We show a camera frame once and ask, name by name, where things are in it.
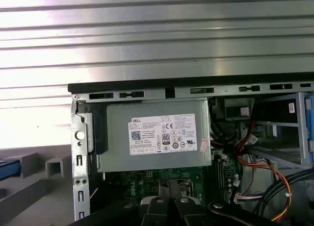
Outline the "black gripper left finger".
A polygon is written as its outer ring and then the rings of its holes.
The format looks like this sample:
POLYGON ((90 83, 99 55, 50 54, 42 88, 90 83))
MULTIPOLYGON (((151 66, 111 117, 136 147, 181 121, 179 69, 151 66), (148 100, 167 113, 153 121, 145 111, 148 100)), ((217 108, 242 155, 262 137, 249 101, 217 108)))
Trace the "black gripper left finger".
POLYGON ((169 180, 159 181, 159 196, 146 197, 141 204, 117 201, 83 217, 72 226, 166 226, 171 204, 169 180))

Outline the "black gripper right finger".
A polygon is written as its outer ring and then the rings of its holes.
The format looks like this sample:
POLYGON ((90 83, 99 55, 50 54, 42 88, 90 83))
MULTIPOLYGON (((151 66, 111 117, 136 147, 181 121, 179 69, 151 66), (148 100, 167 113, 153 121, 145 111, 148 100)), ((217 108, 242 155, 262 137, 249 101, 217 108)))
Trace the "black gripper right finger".
POLYGON ((172 198, 183 226, 271 226, 272 221, 228 203, 211 202, 183 196, 179 184, 172 181, 172 198))

